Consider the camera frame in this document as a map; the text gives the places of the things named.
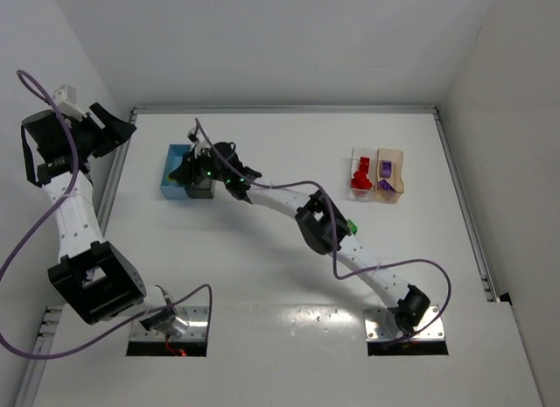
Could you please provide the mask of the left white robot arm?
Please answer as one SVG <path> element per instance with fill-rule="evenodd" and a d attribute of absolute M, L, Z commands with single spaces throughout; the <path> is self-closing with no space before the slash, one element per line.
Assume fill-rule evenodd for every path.
<path fill-rule="evenodd" d="M 105 239 L 89 174 L 89 158 L 125 144 L 136 128 L 97 102 L 87 113 L 68 105 L 61 113 L 68 133 L 50 109 L 28 116 L 20 129 L 22 138 L 32 137 L 43 159 L 35 165 L 34 152 L 22 143 L 27 179 L 47 193 L 58 228 L 59 261 L 48 269 L 49 281 L 89 325 L 142 314 L 146 330 L 164 333 L 177 314 L 172 297 L 158 285 L 145 285 L 133 264 Z"/>

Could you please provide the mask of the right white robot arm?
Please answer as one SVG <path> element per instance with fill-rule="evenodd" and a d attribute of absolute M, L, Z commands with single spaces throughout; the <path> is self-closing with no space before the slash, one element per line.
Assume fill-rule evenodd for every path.
<path fill-rule="evenodd" d="M 193 191 L 207 180 L 224 184 L 235 199 L 267 207 L 293 219 L 307 246 L 321 256 L 336 256 L 381 299 L 398 329 L 411 335 L 430 306 L 416 286 L 375 264 L 349 227 L 348 220 L 321 191 L 305 194 L 276 188 L 260 172 L 244 165 L 235 145 L 219 142 L 186 152 L 168 179 Z"/>

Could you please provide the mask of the small purple lego piece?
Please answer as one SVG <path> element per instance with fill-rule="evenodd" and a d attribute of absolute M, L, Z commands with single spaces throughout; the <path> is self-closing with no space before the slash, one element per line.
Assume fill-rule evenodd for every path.
<path fill-rule="evenodd" d="M 396 189 L 385 179 L 381 179 L 378 182 L 378 186 L 383 190 L 383 191 L 388 191 L 388 192 L 392 192 L 395 193 Z"/>

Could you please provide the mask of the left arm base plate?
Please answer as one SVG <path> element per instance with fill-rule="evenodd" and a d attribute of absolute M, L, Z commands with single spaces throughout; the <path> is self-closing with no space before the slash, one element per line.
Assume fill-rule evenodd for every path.
<path fill-rule="evenodd" d="M 132 322 L 129 340 L 131 342 L 171 342 L 201 343 L 207 339 L 208 306 L 182 305 L 168 308 L 146 319 Z"/>

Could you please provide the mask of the green lego brick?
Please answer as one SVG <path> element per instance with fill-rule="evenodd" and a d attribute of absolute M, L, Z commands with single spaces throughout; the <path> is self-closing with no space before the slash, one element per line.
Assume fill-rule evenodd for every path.
<path fill-rule="evenodd" d="M 352 235 L 356 235 L 358 233 L 358 227 L 352 220 L 348 219 L 346 224 L 349 229 L 349 232 Z"/>

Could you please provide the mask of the red rounded lego brick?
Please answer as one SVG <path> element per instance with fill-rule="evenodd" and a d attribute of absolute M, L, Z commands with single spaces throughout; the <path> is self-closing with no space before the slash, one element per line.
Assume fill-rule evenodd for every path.
<path fill-rule="evenodd" d="M 359 171 L 353 174 L 351 185 L 353 189 L 364 191 L 370 190 L 373 187 L 373 183 L 368 178 L 368 175 Z"/>

